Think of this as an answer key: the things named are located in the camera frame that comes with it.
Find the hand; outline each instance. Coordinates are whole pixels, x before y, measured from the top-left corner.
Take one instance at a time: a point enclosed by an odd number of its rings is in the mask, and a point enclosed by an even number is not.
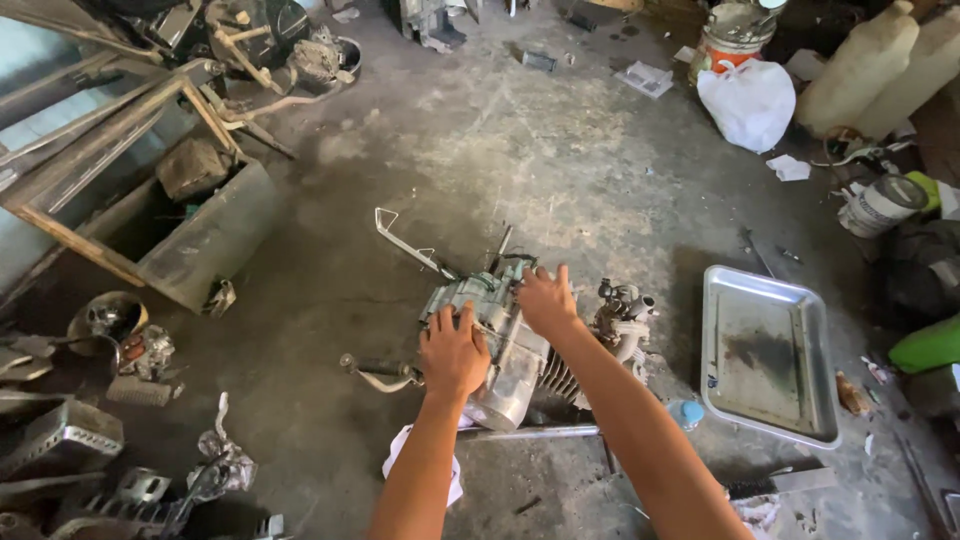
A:
[[[583,324],[577,317],[577,303],[570,293],[566,265],[557,267],[557,279],[551,280],[546,268],[523,269],[523,285],[516,293],[523,320],[537,334],[548,341],[551,335],[563,332],[569,325]]]
[[[460,310],[460,328],[453,327],[453,306],[447,304],[427,319],[420,333],[420,360],[427,394],[467,402],[483,384],[490,367],[487,338],[473,326],[473,302]]]

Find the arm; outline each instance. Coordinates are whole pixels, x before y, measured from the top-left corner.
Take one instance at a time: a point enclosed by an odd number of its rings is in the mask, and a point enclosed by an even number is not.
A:
[[[529,269],[517,293],[523,318],[573,372],[597,425],[663,540],[753,540],[723,488],[657,397],[616,361],[577,317],[565,265],[551,280]]]
[[[457,421],[490,367],[487,340],[472,325],[472,302],[464,305],[460,321],[454,328],[453,306],[444,306],[420,333],[426,396],[376,504],[371,540],[440,539]]]

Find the dirty floor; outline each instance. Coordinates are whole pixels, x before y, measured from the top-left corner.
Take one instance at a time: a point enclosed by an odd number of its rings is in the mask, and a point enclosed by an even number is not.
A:
[[[359,19],[331,22],[362,44],[358,84],[264,122],[302,159],[279,160],[245,141],[288,206],[236,278],[238,302],[209,320],[143,291],[154,320],[176,340],[175,363],[189,368],[185,392],[165,409],[102,402],[126,421],[126,462],[182,479],[200,458],[196,440],[212,426],[219,393],[228,391],[227,430],[260,468],[251,493],[202,510],[234,520],[246,514],[224,510],[232,503],[282,512],[299,538],[362,534],[389,443],[415,417],[420,394],[379,394],[344,375],[337,360],[346,352],[411,359],[417,317],[440,283],[376,234],[376,207],[399,212],[398,236],[460,268],[482,268],[513,224],[515,248],[570,265],[584,316],[598,306],[604,277],[652,294],[660,316],[647,351],[664,360],[650,387],[664,400],[699,387],[704,270],[722,263],[760,271],[737,236],[749,227],[779,278],[825,299],[834,365],[854,382],[873,382],[858,360],[877,340],[864,316],[865,268],[836,222],[828,176],[781,183],[764,164],[779,152],[760,157],[724,141],[685,81],[686,64],[671,60],[695,44],[691,27],[641,15],[623,23],[607,13],[587,34],[553,5],[514,19],[488,5],[481,26],[455,19],[469,41],[443,56],[404,40],[378,4],[359,7]],[[530,69],[517,61],[522,50],[559,66]],[[636,60],[673,69],[674,87],[655,101],[612,77]],[[804,264],[779,258],[775,245]],[[118,286],[77,258],[63,260],[54,276],[38,292],[46,303],[58,298],[45,307],[65,317],[99,292],[90,289]],[[782,498],[777,538],[929,538],[894,431],[920,449],[936,489],[957,487],[949,485],[952,459],[916,417],[897,418],[907,407],[896,389],[874,388],[879,412],[842,412],[844,442],[833,452],[709,417],[690,438],[718,478],[816,460],[838,471],[835,488]],[[868,433],[873,455],[863,450]],[[606,474],[595,437],[462,443],[457,457],[466,495],[447,513],[446,538],[653,535],[627,480]],[[516,514],[535,498],[541,502]]]

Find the metal tray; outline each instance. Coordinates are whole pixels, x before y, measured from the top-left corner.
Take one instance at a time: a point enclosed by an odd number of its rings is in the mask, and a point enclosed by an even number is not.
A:
[[[710,266],[700,391],[707,409],[725,420],[816,448],[840,446],[823,299],[798,285]]]

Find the forearm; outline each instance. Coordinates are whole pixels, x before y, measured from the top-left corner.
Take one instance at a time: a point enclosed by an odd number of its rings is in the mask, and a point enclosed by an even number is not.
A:
[[[371,540],[439,540],[457,421],[467,402],[427,392],[373,512]]]
[[[580,383],[658,536],[751,538],[657,397],[626,377],[626,370],[579,321],[552,333],[551,344]]]

